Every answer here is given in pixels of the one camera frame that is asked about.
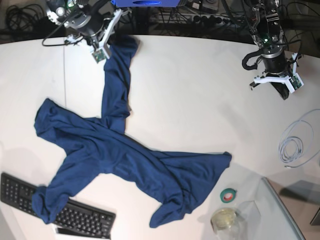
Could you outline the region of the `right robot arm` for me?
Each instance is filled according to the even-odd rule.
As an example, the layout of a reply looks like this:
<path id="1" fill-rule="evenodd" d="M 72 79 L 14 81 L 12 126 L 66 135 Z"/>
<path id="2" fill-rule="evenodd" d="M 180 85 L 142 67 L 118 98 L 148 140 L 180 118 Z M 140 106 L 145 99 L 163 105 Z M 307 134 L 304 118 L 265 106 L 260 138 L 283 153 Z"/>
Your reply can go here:
<path id="1" fill-rule="evenodd" d="M 65 27 L 76 31 L 88 45 L 98 47 L 102 31 L 106 27 L 104 16 L 99 10 L 108 3 L 107 0 L 98 0 L 93 5 L 88 0 L 47 0 L 45 3 L 47 17 L 57 27 L 43 41 Z"/>

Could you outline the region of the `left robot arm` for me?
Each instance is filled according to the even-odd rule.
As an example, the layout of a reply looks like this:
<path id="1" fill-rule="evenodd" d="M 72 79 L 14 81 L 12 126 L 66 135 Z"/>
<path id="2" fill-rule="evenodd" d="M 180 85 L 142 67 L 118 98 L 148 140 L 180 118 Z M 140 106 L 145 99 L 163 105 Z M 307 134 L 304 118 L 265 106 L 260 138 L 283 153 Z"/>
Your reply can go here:
<path id="1" fill-rule="evenodd" d="M 245 20 L 249 32 L 258 50 L 247 54 L 242 60 L 242 67 L 247 71 L 257 70 L 258 64 L 264 64 L 261 76 L 255 76 L 249 84 L 253 89 L 261 84 L 269 83 L 283 100 L 302 86 L 303 80 L 297 73 L 298 60 L 303 56 L 294 52 L 286 57 L 285 48 L 298 41 L 286 41 L 277 11 L 277 0 L 252 0 L 250 15 L 245 12 Z"/>

